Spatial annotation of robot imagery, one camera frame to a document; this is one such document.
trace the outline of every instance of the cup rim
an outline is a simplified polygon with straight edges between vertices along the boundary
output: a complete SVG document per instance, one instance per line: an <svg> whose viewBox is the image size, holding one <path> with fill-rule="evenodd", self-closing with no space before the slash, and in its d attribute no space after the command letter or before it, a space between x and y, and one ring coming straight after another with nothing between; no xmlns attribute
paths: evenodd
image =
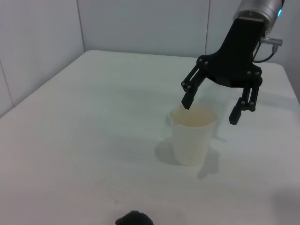
<svg viewBox="0 0 300 225"><path fill-rule="evenodd" d="M201 128L206 128L206 127L209 127L209 126L211 126L211 125L213 125L213 124L215 124L215 123L217 122L218 117L217 117L217 115L215 114L215 112L214 112L212 109L210 109L209 107L204 106L204 105L200 105L200 104L196 104L196 105L197 105L197 106L200 106L200 107L202 107L202 108L206 108L206 109L208 109L209 111L211 111L211 112L213 113L213 115L214 115L214 120L213 120L211 123L209 123L209 124L207 124L207 125L205 125L205 126L201 126L201 127L189 127L189 126L186 126L186 125L182 125L182 124L180 124L180 123L175 123L175 122L173 121L172 117L171 117L171 114L174 112L175 109L177 109L177 108L178 108L179 106L181 106L181 105L178 105L178 106L174 107L174 108L171 110L171 112L169 113L169 120L170 120L173 124L176 124L177 126L184 127L184 128L189 128L189 129L201 129Z"/></svg>

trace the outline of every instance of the black fuzzy object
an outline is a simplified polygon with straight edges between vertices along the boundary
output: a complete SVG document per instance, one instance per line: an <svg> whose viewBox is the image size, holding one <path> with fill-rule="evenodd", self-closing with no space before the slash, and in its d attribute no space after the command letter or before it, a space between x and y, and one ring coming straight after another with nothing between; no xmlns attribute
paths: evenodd
<svg viewBox="0 0 300 225"><path fill-rule="evenodd" d="M154 225L152 220L144 213L131 211L116 221L116 225Z"/></svg>

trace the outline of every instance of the white cup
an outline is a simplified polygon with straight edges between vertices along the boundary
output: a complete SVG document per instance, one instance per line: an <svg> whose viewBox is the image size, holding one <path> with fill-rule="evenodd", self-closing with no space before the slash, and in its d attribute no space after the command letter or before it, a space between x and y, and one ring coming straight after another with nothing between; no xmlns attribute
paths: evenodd
<svg viewBox="0 0 300 225"><path fill-rule="evenodd" d="M174 158L182 165L203 165L216 123L215 113L206 107L179 105L170 113Z"/></svg>

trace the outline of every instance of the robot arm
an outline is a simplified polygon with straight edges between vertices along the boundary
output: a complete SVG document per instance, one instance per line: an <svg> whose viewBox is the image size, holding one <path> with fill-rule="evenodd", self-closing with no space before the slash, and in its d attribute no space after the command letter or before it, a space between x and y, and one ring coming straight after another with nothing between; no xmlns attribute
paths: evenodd
<svg viewBox="0 0 300 225"><path fill-rule="evenodd" d="M242 0L221 48L212 55L200 56L181 83L186 92L182 100L186 109L191 107L199 86L208 78L219 85L244 89L229 117L231 124L238 123L241 111L255 111L263 80L261 68L253 64L254 57L261 43L273 45L268 59L282 45L282 40L266 36L272 30L283 3L284 0Z"/></svg>

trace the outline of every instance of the table surface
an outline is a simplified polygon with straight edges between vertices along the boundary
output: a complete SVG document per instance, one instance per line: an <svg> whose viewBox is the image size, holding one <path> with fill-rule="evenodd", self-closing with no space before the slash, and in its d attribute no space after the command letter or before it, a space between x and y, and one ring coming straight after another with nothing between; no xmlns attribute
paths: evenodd
<svg viewBox="0 0 300 225"><path fill-rule="evenodd" d="M89 51L1 118L1 224L112 225L131 210L156 225L300 219L279 212L300 201L300 107L282 66L260 64L256 111L236 126L242 90L203 82L195 102L218 121L200 170L173 159L168 121L194 65Z"/></svg>

